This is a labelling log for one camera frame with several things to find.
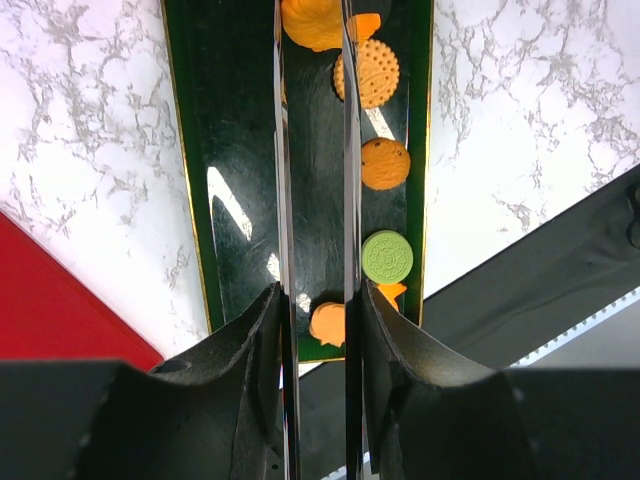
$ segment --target textured orange cookie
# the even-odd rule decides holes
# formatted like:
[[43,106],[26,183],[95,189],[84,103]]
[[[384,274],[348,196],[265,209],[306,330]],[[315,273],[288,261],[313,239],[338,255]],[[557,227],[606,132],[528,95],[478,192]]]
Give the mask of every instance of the textured orange cookie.
[[[380,40],[369,39],[358,46],[358,83],[364,108],[387,103],[398,88],[400,66],[393,51]],[[342,54],[333,69],[336,93],[344,101],[344,62]]]
[[388,138],[374,138],[362,147],[362,183],[372,190],[389,190],[409,175],[411,157],[404,145]]
[[[282,0],[282,26],[298,45],[322,52],[342,47],[340,0]],[[380,28],[380,15],[360,13],[356,22],[358,43]]]
[[318,306],[311,316],[309,333],[320,340],[321,345],[327,343],[336,347],[342,346],[345,340],[344,305],[327,302]]

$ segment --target red surface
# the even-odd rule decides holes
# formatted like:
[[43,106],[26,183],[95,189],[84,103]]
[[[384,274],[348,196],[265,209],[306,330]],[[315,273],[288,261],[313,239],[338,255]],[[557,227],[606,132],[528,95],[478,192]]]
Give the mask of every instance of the red surface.
[[0,359],[119,358],[143,370],[163,360],[2,214],[0,246]]

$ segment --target dark green surface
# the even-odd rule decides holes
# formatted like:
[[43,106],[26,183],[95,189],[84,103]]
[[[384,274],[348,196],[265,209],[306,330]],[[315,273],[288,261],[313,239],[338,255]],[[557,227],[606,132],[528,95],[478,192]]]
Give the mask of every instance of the dark green surface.
[[[410,0],[393,3],[374,38],[398,56],[400,85],[381,108],[394,136],[407,137]],[[166,0],[167,26],[179,114],[187,155],[194,219],[213,328],[238,316],[273,278],[267,261],[278,254],[273,132],[271,1]],[[298,294],[342,302],[343,104],[333,92],[340,51],[315,54],[283,41],[289,103],[294,249]],[[362,115],[362,140],[377,136]],[[406,192],[424,189],[420,158],[412,159],[417,185],[386,192],[363,188],[363,240],[380,229],[405,234],[407,218],[422,227],[422,213],[407,217]],[[207,169],[215,167],[252,223],[247,240],[215,199],[211,222]],[[412,242],[414,256],[421,258]],[[422,295],[421,278],[409,291]],[[309,315],[297,311],[300,360],[341,357],[309,336]]]

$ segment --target round orange cookie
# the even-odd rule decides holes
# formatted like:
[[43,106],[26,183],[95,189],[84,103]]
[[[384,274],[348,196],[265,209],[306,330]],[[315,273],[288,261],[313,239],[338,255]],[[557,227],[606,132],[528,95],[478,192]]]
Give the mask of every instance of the round orange cookie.
[[362,182],[372,190],[389,190],[409,175],[411,158],[404,145],[388,138],[374,138],[362,147]]
[[[380,40],[369,39],[358,46],[360,103],[375,108],[389,101],[398,88],[400,66],[393,51]],[[344,101],[344,63],[342,54],[333,69],[336,93]]]

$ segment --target black curved bracket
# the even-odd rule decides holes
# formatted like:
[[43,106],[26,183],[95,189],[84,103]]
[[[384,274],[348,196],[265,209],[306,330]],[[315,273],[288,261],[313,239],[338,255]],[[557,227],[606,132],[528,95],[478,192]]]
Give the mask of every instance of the black curved bracket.
[[627,193],[629,205],[635,215],[627,228],[627,239],[631,245],[640,250],[640,184],[629,187]]
[[637,478],[638,370],[492,371],[364,290],[365,411],[381,480]]
[[116,361],[0,364],[3,478],[264,478],[279,315],[272,285],[151,374]]

